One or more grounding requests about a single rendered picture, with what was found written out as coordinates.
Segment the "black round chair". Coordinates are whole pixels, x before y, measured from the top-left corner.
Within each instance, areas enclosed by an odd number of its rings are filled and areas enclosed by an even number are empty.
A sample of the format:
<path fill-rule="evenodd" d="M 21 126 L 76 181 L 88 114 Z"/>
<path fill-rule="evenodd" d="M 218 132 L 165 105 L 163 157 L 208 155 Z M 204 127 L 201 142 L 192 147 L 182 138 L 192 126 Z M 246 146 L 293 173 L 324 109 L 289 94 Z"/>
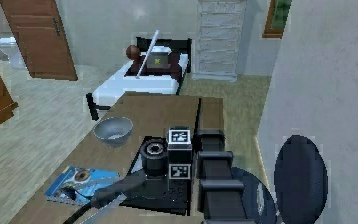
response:
<path fill-rule="evenodd" d="M 328 194 L 327 168 L 317 146 L 307 137 L 292 135 L 278 153 L 273 199 L 253 174 L 232 168 L 234 179 L 243 182 L 243 205 L 255 224 L 315 224 L 324 210 Z"/>

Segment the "grey box with yellow mark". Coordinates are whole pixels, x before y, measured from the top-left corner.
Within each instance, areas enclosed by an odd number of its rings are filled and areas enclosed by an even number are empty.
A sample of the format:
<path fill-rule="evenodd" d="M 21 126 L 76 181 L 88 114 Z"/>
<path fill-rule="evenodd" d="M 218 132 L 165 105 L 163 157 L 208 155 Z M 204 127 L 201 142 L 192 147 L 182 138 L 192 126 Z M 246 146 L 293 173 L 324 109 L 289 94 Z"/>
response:
<path fill-rule="evenodd" d="M 147 58 L 146 66 L 149 69 L 166 69 L 171 49 L 165 46 L 154 46 Z"/>

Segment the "brown basketball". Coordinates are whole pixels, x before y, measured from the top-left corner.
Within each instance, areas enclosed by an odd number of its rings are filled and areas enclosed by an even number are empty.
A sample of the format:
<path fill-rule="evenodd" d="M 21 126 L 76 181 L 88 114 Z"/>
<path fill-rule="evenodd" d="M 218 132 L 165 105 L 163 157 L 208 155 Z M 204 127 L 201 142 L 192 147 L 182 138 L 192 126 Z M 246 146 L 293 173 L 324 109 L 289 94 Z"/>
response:
<path fill-rule="evenodd" d="M 141 57 L 141 52 L 138 46 L 136 45 L 129 45 L 126 49 L 126 56 L 130 60 L 139 60 Z"/>

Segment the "black handled knife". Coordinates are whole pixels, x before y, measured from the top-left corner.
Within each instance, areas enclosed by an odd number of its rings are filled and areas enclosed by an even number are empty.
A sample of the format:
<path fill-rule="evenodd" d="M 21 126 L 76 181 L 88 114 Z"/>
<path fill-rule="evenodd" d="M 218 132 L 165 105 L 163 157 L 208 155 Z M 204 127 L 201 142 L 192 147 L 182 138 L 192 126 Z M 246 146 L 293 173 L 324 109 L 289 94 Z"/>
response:
<path fill-rule="evenodd" d="M 95 224 L 100 218 L 104 217 L 111 209 L 119 207 L 127 197 L 120 194 L 110 203 L 100 208 L 94 208 L 90 204 L 86 204 L 79 208 L 62 224 Z"/>

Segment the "brown wooden room door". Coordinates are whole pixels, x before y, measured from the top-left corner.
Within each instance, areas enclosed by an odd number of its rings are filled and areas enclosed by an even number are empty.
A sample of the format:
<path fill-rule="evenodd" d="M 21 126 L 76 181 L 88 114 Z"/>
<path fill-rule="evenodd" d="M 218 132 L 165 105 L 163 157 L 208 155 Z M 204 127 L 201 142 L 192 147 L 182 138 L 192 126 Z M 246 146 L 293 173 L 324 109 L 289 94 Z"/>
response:
<path fill-rule="evenodd" d="M 78 80 L 56 0 L 0 0 L 0 5 L 32 78 Z"/>

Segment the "brown framed window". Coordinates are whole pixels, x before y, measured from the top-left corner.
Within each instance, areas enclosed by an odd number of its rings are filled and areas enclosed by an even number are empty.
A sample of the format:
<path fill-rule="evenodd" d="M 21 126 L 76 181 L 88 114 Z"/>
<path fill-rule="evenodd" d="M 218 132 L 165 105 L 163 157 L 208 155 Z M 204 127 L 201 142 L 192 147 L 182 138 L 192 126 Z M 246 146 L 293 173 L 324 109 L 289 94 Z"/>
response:
<path fill-rule="evenodd" d="M 263 38 L 283 37 L 292 0 L 270 0 Z"/>

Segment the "white bed with black frame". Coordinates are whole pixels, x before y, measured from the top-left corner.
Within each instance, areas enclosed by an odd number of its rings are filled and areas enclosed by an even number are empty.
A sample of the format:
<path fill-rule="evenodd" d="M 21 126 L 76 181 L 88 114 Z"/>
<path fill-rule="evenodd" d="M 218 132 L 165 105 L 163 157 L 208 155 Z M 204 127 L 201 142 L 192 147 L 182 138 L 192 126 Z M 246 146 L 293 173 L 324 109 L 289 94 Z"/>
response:
<path fill-rule="evenodd" d="M 181 77 L 176 80 L 170 75 L 140 75 L 140 79 L 136 79 L 136 76 L 126 75 L 127 70 L 131 67 L 130 60 L 92 93 L 86 94 L 92 120 L 98 120 L 98 111 L 109 110 L 127 91 L 176 95 L 180 93 L 185 76 L 191 72 L 192 39 L 157 39 L 155 46 L 169 47 L 171 53 L 180 54 Z"/>

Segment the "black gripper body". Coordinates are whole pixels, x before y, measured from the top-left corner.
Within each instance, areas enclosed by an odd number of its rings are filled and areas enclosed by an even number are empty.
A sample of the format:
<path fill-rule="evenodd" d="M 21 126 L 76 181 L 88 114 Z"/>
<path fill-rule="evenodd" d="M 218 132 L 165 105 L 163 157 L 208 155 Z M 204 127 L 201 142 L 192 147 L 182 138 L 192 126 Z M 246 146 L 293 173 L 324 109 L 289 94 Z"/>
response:
<path fill-rule="evenodd" d="M 157 177 L 167 174 L 168 157 L 164 139 L 152 138 L 145 141 L 139 152 L 147 176 Z"/>

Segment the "brown wooden dining table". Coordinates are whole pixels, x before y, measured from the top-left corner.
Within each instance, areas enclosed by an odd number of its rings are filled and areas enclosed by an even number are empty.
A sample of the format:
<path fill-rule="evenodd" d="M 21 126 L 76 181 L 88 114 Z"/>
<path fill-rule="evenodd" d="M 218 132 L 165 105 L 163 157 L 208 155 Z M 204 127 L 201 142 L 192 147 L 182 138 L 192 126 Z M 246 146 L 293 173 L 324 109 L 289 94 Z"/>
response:
<path fill-rule="evenodd" d="M 69 165 L 82 168 L 112 170 L 124 176 L 146 136 L 163 137 L 171 126 L 195 126 L 198 98 L 128 92 L 107 112 L 106 117 L 127 117 L 134 123 L 128 141 L 111 148 L 87 134 L 54 173 L 44 182 L 9 224 L 62 224 L 77 208 L 48 202 L 44 192 Z M 94 219 L 94 224 L 200 224 L 202 216 L 193 211 L 177 216 L 130 207 L 108 209 Z"/>

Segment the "white baseball bat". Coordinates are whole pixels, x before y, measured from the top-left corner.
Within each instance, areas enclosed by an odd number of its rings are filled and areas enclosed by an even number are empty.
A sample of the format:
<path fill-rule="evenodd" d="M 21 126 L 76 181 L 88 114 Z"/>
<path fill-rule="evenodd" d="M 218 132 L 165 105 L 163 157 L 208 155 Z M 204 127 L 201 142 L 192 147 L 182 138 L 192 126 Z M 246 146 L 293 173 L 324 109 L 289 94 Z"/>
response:
<path fill-rule="evenodd" d="M 144 69 L 144 67 L 145 67 L 145 65 L 146 65 L 146 63 L 147 63 L 148 57 L 150 56 L 150 54 L 151 54 L 151 52 L 152 52 L 152 50 L 153 50 L 153 47 L 154 47 L 155 44 L 156 44 L 156 41 L 157 41 L 158 36 L 159 36 L 159 33 L 160 33 L 160 30 L 156 30 L 156 31 L 155 31 L 155 33 L 154 33 L 154 35 L 153 35 L 153 37 L 152 37 L 152 39 L 151 39 L 151 43 L 150 43 L 150 45 L 149 45 L 149 48 L 148 48 L 148 50 L 147 50 L 147 53 L 146 53 L 146 55 L 145 55 L 145 58 L 144 58 L 144 60 L 143 60 L 143 62 L 142 62 L 142 64 L 141 64 L 141 66 L 140 66 L 140 68 L 139 68 L 139 70 L 138 70 L 137 75 L 136 75 L 136 79 L 140 79 L 140 75 L 142 74 L 142 71 L 143 71 L 143 69 Z"/>

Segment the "grey metal bowl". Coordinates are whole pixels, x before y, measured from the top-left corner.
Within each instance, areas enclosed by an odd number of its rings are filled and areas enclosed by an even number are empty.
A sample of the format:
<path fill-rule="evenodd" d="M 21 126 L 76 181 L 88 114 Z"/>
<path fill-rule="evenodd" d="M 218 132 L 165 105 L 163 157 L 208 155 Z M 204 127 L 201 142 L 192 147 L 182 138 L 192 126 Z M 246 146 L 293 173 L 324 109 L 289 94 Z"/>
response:
<path fill-rule="evenodd" d="M 97 140 L 119 147 L 126 143 L 133 130 L 133 122 L 126 117 L 108 117 L 95 125 L 93 133 Z"/>

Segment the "blue picture book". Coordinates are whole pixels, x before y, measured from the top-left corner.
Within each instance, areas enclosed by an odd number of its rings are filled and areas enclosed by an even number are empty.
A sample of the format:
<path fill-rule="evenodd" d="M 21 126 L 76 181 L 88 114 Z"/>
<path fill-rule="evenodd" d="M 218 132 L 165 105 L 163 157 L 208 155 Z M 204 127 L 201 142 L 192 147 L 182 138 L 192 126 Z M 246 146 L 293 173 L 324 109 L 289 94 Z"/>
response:
<path fill-rule="evenodd" d="M 82 206 L 94 192 L 119 180 L 117 172 L 68 166 L 46 190 L 48 201 Z"/>

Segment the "white toilet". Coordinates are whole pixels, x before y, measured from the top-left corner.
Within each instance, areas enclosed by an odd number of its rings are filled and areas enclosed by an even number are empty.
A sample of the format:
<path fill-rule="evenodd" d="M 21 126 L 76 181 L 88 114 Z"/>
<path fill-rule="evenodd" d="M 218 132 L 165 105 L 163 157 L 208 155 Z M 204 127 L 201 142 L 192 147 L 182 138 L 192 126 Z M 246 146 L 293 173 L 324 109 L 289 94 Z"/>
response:
<path fill-rule="evenodd" d="M 27 69 L 14 37 L 0 38 L 0 51 L 8 57 L 9 63 L 13 69 Z"/>

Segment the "dark red blanket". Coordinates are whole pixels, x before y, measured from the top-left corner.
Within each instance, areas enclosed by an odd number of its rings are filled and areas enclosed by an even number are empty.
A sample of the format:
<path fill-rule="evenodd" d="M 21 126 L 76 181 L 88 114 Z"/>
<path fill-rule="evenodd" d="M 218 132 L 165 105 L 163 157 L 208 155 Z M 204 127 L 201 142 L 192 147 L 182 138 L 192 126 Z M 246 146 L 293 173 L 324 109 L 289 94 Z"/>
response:
<path fill-rule="evenodd" d="M 168 67 L 166 69 L 149 69 L 146 65 L 142 71 L 141 76 L 162 76 L 170 75 L 172 78 L 178 80 L 181 77 L 182 67 L 179 65 L 179 53 L 170 53 L 168 56 Z M 127 76 L 136 76 L 138 70 L 144 60 L 145 56 L 141 54 L 139 60 L 131 60 L 131 67 L 127 70 Z"/>

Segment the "grey chest of drawers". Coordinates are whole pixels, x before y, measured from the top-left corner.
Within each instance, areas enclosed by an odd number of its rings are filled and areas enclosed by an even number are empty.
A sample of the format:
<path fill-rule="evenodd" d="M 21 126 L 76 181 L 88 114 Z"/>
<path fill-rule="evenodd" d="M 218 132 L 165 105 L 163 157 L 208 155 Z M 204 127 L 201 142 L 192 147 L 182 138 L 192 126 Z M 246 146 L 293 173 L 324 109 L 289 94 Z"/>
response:
<path fill-rule="evenodd" d="M 198 0 L 194 79 L 235 82 L 247 0 Z"/>

